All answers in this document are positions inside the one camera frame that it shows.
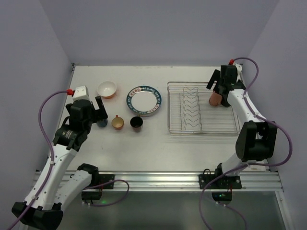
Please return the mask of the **dark teal plate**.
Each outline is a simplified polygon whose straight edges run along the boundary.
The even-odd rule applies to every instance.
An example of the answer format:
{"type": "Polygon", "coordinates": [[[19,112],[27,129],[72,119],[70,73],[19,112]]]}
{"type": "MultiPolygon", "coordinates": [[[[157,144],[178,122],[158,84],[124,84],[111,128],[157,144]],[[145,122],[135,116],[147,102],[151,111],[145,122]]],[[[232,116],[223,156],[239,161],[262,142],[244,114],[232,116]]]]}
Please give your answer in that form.
{"type": "Polygon", "coordinates": [[[127,94],[126,104],[134,114],[148,117],[160,109],[162,96],[157,89],[151,86],[137,86],[127,94]]]}

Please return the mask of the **orange bowl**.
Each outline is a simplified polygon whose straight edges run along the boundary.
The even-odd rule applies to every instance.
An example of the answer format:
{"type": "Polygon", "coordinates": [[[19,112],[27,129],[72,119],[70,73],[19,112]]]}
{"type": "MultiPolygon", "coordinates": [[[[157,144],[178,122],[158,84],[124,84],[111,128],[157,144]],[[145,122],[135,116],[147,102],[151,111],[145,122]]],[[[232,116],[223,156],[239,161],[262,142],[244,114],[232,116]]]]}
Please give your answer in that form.
{"type": "Polygon", "coordinates": [[[104,81],[97,86],[96,91],[102,98],[110,99],[115,96],[117,85],[112,81],[104,81]]]}

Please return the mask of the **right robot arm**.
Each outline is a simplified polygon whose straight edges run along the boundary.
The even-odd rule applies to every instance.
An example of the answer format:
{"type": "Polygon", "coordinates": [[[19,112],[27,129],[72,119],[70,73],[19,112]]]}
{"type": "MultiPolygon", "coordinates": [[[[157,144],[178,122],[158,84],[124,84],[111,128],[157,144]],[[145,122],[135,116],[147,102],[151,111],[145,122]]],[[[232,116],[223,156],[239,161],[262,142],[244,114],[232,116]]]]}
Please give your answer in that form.
{"type": "Polygon", "coordinates": [[[277,127],[259,118],[259,113],[248,97],[239,75],[242,66],[237,63],[222,65],[215,70],[207,85],[213,93],[211,105],[232,107],[242,124],[235,144],[235,153],[220,163],[214,173],[204,175],[207,185],[220,184],[223,179],[239,176],[249,165],[272,157],[277,127]]]}

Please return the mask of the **orange mug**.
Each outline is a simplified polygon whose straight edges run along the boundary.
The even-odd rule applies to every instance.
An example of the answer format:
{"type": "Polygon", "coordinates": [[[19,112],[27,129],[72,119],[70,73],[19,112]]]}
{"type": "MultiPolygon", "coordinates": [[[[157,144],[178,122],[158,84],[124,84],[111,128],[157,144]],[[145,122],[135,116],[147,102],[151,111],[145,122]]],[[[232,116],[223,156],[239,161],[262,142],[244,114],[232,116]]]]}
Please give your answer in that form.
{"type": "Polygon", "coordinates": [[[116,115],[115,118],[113,118],[111,125],[115,130],[121,130],[124,127],[124,119],[116,115]]]}

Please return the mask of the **pink mug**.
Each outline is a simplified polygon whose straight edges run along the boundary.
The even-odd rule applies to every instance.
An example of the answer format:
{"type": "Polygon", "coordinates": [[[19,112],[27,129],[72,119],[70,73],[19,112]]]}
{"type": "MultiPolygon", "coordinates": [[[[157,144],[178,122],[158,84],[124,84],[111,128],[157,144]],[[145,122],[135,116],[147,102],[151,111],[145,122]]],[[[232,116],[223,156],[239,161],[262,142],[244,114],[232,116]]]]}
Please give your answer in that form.
{"type": "Polygon", "coordinates": [[[213,107],[217,107],[221,104],[222,99],[223,99],[222,95],[216,92],[212,92],[210,99],[209,99],[209,104],[213,107]]]}

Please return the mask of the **maroon mug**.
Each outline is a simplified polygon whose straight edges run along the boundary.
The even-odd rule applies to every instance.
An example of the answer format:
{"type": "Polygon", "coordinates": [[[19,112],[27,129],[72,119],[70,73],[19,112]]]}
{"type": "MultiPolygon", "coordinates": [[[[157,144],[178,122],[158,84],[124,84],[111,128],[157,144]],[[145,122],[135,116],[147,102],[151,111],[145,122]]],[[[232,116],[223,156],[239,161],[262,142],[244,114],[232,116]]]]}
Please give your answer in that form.
{"type": "Polygon", "coordinates": [[[139,116],[135,116],[130,120],[130,126],[134,132],[140,132],[143,125],[143,119],[139,116]]]}

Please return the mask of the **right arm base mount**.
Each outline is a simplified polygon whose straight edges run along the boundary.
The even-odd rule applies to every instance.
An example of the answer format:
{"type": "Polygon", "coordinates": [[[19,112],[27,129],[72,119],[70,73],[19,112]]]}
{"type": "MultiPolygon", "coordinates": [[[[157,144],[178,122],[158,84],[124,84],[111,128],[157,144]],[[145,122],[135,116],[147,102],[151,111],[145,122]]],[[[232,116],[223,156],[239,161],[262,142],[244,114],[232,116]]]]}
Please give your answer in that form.
{"type": "MultiPolygon", "coordinates": [[[[210,181],[222,174],[221,169],[215,169],[214,172],[210,169],[198,175],[200,189],[203,189],[210,181]]],[[[220,204],[230,204],[233,198],[233,190],[241,189],[242,184],[239,176],[223,176],[214,181],[208,187],[211,190],[222,190],[221,192],[212,192],[212,198],[215,202],[220,204]]]]}

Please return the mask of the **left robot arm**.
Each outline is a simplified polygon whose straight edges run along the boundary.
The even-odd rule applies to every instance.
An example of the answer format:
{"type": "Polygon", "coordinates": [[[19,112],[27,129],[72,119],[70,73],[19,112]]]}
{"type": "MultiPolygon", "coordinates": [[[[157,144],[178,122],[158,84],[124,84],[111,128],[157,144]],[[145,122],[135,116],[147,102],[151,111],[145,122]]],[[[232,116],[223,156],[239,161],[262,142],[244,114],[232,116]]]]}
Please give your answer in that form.
{"type": "Polygon", "coordinates": [[[101,97],[95,98],[98,109],[88,99],[74,99],[66,105],[69,113],[56,131],[51,151],[36,184],[23,202],[15,202],[12,213],[24,225],[40,230],[55,230],[62,218],[64,206],[85,187],[97,185],[99,170],[83,163],[64,187],[59,184],[81,145],[87,140],[92,124],[108,118],[101,97]]]}

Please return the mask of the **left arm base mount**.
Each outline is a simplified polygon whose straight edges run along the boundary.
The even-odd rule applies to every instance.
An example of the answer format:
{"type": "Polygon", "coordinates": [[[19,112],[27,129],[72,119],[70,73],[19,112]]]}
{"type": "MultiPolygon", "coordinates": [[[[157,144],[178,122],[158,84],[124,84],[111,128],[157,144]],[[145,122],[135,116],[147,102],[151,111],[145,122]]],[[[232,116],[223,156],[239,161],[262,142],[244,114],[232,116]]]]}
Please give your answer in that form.
{"type": "Polygon", "coordinates": [[[114,174],[99,174],[98,181],[89,185],[90,189],[86,188],[81,193],[81,199],[85,203],[93,204],[102,198],[103,190],[111,190],[114,188],[113,183],[102,185],[111,182],[115,179],[114,174]]]}

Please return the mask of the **blue mug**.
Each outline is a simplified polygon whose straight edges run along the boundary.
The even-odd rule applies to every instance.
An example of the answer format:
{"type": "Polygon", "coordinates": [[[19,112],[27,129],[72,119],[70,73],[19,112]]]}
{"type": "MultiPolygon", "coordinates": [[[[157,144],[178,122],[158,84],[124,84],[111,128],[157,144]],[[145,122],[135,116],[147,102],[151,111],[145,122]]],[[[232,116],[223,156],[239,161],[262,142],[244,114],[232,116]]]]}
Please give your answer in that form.
{"type": "Polygon", "coordinates": [[[106,127],[108,124],[108,120],[107,119],[103,119],[103,120],[99,120],[97,121],[97,126],[100,128],[106,127]]]}

